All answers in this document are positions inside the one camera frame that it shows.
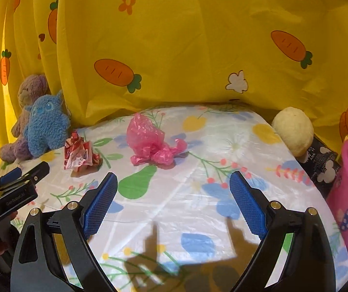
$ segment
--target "blue plush toy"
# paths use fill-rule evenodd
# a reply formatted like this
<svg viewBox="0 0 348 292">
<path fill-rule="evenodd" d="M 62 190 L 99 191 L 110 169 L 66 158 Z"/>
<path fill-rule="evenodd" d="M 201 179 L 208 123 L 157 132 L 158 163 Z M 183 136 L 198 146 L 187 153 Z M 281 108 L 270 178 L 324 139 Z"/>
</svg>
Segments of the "blue plush toy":
<svg viewBox="0 0 348 292">
<path fill-rule="evenodd" d="M 33 105 L 25 107 L 31 112 L 29 123 L 24 129 L 31 154 L 37 158 L 48 149 L 64 146 L 70 120 L 62 112 L 62 91 L 57 95 L 43 95 Z"/>
</svg>

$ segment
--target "red and white wrapper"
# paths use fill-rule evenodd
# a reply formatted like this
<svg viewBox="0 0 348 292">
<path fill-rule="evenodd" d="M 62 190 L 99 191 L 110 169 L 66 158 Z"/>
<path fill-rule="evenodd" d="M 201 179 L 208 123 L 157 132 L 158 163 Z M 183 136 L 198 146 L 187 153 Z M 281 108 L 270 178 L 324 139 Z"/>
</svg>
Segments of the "red and white wrapper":
<svg viewBox="0 0 348 292">
<path fill-rule="evenodd" d="M 85 142 L 76 131 L 73 131 L 64 144 L 64 169 L 80 172 L 90 166 L 99 166 L 100 163 L 101 157 L 93 153 L 92 143 Z"/>
</svg>

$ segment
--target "floral bedsheet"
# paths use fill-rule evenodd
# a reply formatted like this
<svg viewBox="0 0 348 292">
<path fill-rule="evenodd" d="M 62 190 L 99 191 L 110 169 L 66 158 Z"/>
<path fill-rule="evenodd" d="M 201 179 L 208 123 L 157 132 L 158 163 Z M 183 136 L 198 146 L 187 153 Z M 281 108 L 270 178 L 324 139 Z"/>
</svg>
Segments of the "floral bedsheet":
<svg viewBox="0 0 348 292">
<path fill-rule="evenodd" d="M 125 136 L 130 116 L 79 129 L 102 156 L 101 169 L 70 177 L 63 170 L 63 149 L 21 163 L 23 172 L 42 160 L 51 169 L 37 184 L 38 198 L 19 211 L 15 226 L 21 230 L 33 207 L 58 210 L 78 201 L 111 171 L 117 175 L 118 192 L 89 245 L 116 289 L 229 292 L 259 244 L 229 191 L 229 176 L 239 170 L 269 200 L 292 210 L 317 208 L 332 248 L 337 289 L 344 285 L 348 253 L 332 213 L 263 118 L 229 105 L 143 113 L 165 131 L 167 142 L 182 138 L 188 143 L 173 166 L 131 164 L 133 152 Z M 4 165 L 0 175 L 11 169 Z M 269 284 L 278 280 L 290 242 L 286 236 Z M 80 285 L 66 254 L 60 255 L 70 282 Z"/>
</svg>

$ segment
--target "plush toy eye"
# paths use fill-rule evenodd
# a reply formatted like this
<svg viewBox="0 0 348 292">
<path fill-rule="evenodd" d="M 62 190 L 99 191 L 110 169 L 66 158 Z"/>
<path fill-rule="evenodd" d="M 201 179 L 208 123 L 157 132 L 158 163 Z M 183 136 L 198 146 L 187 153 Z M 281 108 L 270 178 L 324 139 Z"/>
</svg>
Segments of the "plush toy eye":
<svg viewBox="0 0 348 292">
<path fill-rule="evenodd" d="M 46 106 L 45 106 L 45 110 L 46 110 L 46 111 L 51 111 L 51 110 L 53 110 L 53 109 L 54 109 L 53 103 L 52 103 L 52 102 L 48 102 L 48 103 L 46 104 Z"/>
</svg>

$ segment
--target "purple plush bunny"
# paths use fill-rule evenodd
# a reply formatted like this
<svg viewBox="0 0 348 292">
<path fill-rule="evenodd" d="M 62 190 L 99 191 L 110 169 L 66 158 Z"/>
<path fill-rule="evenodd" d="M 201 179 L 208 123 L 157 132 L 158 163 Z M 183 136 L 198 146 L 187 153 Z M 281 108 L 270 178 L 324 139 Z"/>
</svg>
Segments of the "purple plush bunny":
<svg viewBox="0 0 348 292">
<path fill-rule="evenodd" d="M 17 137 L 14 143 L 6 144 L 0 149 L 0 158 L 7 163 L 12 163 L 16 159 L 28 160 L 32 158 L 28 149 L 28 141 L 23 136 L 23 130 L 29 122 L 30 113 L 25 110 L 25 106 L 33 105 L 35 101 L 45 95 L 48 91 L 48 83 L 45 75 L 31 75 L 27 77 L 19 88 L 19 105 L 23 109 L 17 122 L 12 127 L 12 135 Z"/>
</svg>

